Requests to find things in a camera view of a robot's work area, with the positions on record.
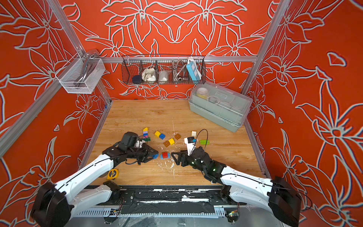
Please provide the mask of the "light blue long lego brick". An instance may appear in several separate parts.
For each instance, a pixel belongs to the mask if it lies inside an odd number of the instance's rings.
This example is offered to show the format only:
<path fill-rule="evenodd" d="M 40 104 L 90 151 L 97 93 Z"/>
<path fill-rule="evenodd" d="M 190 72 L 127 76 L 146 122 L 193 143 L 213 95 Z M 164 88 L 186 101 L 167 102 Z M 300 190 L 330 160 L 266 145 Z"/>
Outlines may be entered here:
<path fill-rule="evenodd" d="M 160 155 L 160 159 L 169 159 L 171 156 L 170 156 L 170 153 L 168 152 L 163 152 L 161 155 Z"/>

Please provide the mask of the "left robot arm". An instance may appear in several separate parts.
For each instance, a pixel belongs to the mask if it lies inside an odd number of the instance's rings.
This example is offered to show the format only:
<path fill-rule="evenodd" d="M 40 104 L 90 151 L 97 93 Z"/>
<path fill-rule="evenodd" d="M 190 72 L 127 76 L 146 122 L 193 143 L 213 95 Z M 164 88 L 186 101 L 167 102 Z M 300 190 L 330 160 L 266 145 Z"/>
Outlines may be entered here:
<path fill-rule="evenodd" d="M 94 161 L 56 183 L 47 182 L 40 187 L 30 212 L 41 227 L 64 227 L 75 215 L 106 202 L 120 189 L 114 183 L 103 184 L 83 193 L 91 182 L 108 173 L 127 159 L 147 163 L 159 152 L 147 144 L 140 147 L 115 144 L 108 147 Z"/>

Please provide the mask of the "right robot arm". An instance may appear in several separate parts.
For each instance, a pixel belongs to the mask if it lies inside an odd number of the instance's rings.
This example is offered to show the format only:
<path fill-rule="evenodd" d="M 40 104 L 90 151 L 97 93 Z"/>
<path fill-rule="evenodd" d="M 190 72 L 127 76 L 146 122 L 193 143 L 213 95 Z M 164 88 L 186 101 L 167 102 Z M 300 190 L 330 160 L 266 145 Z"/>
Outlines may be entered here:
<path fill-rule="evenodd" d="M 302 198 L 285 179 L 261 178 L 237 171 L 213 160 L 202 147 L 191 154 L 186 150 L 173 152 L 171 157 L 177 165 L 191 166 L 208 181 L 221 184 L 220 196 L 225 201 L 253 205 L 271 212 L 290 227 L 299 225 Z"/>

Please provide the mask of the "lime green lego brick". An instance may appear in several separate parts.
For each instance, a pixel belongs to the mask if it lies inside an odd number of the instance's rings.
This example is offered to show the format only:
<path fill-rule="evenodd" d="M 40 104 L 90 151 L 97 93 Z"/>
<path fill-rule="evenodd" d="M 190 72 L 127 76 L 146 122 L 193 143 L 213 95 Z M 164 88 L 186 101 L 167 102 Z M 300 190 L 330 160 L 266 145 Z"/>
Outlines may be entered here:
<path fill-rule="evenodd" d="M 209 140 L 200 140 L 199 143 L 200 143 L 200 145 L 208 145 L 208 144 L 210 144 L 210 141 Z"/>

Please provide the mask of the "blue lego brick far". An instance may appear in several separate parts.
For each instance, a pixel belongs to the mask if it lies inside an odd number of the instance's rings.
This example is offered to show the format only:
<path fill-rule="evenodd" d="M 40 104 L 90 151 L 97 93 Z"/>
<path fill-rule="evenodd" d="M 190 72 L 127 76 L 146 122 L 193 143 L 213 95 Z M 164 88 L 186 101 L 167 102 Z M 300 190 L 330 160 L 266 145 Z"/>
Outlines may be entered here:
<path fill-rule="evenodd" d="M 165 135 L 162 133 L 159 135 L 159 138 L 163 140 L 165 138 Z"/>

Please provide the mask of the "yellow tape measure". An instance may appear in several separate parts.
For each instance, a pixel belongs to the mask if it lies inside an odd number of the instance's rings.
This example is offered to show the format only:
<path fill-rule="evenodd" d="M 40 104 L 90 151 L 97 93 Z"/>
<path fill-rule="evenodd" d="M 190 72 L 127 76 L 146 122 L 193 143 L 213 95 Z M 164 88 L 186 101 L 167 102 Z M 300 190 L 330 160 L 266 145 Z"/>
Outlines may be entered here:
<path fill-rule="evenodd" d="M 107 180 L 115 180 L 119 176 L 118 169 L 111 169 L 107 174 Z"/>

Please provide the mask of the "grey lidded storage box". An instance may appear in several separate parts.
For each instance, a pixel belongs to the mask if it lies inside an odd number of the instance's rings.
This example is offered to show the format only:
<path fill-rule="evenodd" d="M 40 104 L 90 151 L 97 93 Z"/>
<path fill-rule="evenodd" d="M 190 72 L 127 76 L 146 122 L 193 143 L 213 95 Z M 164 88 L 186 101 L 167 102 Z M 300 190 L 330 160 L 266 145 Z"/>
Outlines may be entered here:
<path fill-rule="evenodd" d="M 194 113 L 237 132 L 250 111 L 252 99 L 218 84 L 198 84 L 191 92 L 189 105 Z"/>

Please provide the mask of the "white cloth in basket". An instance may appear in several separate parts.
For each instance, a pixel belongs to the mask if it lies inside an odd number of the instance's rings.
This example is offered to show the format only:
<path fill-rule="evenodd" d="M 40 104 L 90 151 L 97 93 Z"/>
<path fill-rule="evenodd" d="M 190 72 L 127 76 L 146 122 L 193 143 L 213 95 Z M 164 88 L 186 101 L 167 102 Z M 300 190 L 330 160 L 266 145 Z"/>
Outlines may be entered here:
<path fill-rule="evenodd" d="M 155 82 L 157 80 L 155 69 L 154 68 L 146 68 L 142 72 L 141 78 L 145 82 Z"/>

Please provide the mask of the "clear plastic bin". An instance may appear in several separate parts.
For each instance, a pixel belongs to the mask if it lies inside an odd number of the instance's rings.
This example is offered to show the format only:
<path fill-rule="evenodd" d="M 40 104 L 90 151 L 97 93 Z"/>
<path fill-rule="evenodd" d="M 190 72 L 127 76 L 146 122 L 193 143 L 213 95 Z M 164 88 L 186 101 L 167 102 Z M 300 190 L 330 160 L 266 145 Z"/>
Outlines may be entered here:
<path fill-rule="evenodd" d="M 99 52 L 94 51 L 73 60 L 56 79 L 69 94 L 91 94 L 104 73 Z"/>

